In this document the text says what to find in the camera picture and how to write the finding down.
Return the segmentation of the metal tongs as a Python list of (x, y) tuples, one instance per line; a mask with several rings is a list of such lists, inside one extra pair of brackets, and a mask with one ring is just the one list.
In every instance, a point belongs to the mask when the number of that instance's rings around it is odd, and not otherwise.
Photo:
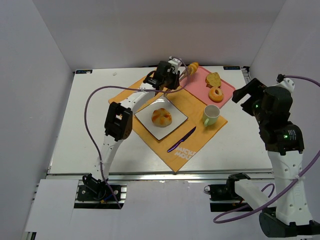
[(179, 82), (181, 82), (183, 79), (187, 78), (189, 75), (186, 75), (187, 73), (187, 70), (184, 70), (181, 74), (180, 74), (180, 77), (179, 77)]

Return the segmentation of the long striped bread roll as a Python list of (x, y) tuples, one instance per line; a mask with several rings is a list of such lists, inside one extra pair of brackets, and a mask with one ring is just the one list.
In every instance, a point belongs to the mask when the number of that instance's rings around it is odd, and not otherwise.
[(187, 76), (192, 76), (192, 75), (194, 75), (194, 74), (197, 72), (198, 67), (199, 67), (199, 63), (198, 63), (198, 62), (192, 62), (192, 63), (187, 67), (186, 75), (187, 75)]

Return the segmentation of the round knotted bread bun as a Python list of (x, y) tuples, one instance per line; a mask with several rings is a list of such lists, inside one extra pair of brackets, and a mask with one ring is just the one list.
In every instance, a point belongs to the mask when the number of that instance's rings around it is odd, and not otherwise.
[(151, 121), (156, 127), (167, 127), (172, 123), (172, 115), (165, 108), (159, 108), (153, 111)]

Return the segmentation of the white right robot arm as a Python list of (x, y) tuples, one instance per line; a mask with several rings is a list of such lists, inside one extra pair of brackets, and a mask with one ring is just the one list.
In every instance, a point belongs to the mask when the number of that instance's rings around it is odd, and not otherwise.
[(250, 96), (241, 107), (255, 117), (272, 165), (277, 193), (273, 201), (276, 206), (263, 203), (257, 207), (260, 227), (269, 238), (320, 233), (320, 224), (309, 211), (302, 178), (303, 134), (289, 120), (294, 88), (294, 82), (284, 76), (272, 86), (266, 86), (254, 78), (235, 90), (232, 97), (232, 101), (238, 103), (245, 95)]

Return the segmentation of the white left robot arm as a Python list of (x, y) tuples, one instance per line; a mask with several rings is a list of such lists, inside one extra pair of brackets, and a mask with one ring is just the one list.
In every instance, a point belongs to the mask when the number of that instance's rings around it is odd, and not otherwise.
[[(105, 183), (108, 182), (110, 168), (118, 148), (132, 132), (134, 114), (156, 94), (165, 93), (164, 88), (168, 89), (168, 93), (178, 92), (180, 90), (179, 68), (185, 65), (182, 59), (171, 56), (168, 61), (160, 61), (156, 70), (148, 73), (140, 86), (136, 88), (107, 85), (95, 89), (89, 95), (84, 107), (84, 125), (98, 153), (96, 170), (101, 174), (101, 178)], [(100, 90), (111, 88), (128, 90), (133, 93), (119, 103), (112, 102), (109, 104), (104, 123), (103, 144), (102, 147), (98, 147), (89, 130), (88, 107), (94, 94)]]

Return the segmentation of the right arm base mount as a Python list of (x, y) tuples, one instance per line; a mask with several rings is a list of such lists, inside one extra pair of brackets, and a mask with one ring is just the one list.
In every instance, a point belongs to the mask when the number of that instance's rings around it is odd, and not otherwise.
[(245, 200), (236, 194), (235, 182), (240, 180), (249, 180), (252, 186), (251, 178), (245, 173), (236, 173), (228, 176), (223, 184), (210, 184), (203, 188), (203, 191), (209, 195), (211, 212), (227, 212), (241, 208), (238, 212), (250, 212), (253, 209), (245, 202)]

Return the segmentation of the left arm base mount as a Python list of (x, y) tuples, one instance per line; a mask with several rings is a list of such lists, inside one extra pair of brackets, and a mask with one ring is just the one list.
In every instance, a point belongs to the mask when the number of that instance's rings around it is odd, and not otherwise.
[(124, 205), (125, 187), (111, 184), (110, 187), (95, 179), (92, 174), (83, 175), (82, 182), (77, 188), (74, 208), (75, 209), (112, 209), (119, 210)]

